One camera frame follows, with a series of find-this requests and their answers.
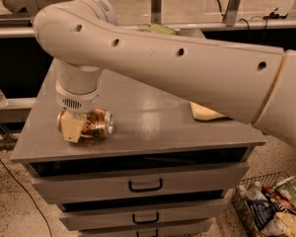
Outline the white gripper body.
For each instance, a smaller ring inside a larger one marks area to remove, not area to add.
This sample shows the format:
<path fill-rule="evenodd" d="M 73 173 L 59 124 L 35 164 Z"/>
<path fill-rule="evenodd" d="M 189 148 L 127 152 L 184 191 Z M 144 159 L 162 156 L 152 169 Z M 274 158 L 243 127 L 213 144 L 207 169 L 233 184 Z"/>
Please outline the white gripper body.
<path fill-rule="evenodd" d="M 99 97 L 100 90 L 97 89 L 88 94 L 73 94 L 64 90 L 59 83 L 56 83 L 56 102 L 66 111 L 80 114 L 88 112 Z"/>

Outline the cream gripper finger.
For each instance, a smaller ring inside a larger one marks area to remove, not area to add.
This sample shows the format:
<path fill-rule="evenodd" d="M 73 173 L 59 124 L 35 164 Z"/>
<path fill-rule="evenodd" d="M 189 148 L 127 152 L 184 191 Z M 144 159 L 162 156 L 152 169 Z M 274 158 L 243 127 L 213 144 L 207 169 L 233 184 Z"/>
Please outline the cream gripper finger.
<path fill-rule="evenodd" d="M 66 141 L 77 143 L 85 126 L 86 116 L 64 112 L 60 118 L 61 131 Z"/>

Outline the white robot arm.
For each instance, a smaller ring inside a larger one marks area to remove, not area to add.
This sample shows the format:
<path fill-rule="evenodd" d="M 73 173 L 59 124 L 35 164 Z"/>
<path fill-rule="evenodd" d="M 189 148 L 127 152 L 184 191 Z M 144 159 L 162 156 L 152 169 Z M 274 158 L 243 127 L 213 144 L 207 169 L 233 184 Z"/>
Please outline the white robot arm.
<path fill-rule="evenodd" d="M 56 99 L 65 140 L 79 140 L 103 70 L 138 80 L 249 123 L 296 148 L 296 51 L 130 31 L 107 0 L 41 9 L 35 37 L 58 69 Z"/>

